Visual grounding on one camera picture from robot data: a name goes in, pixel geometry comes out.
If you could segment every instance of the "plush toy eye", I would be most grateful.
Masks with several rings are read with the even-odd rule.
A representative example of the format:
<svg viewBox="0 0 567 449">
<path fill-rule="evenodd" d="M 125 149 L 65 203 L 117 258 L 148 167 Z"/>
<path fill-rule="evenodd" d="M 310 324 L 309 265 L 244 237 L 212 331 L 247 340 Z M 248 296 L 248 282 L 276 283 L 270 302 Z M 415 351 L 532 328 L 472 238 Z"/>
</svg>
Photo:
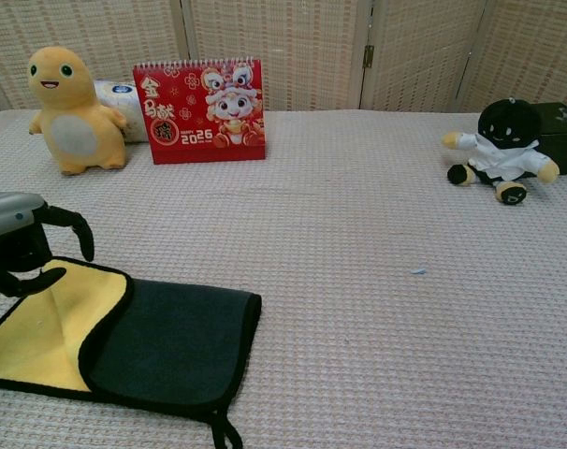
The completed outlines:
<svg viewBox="0 0 567 449">
<path fill-rule="evenodd" d="M 61 66 L 61 74 L 66 77 L 66 78 L 70 78 L 73 75 L 74 71 L 73 69 L 67 65 L 67 64 L 63 64 Z"/>
</svg>

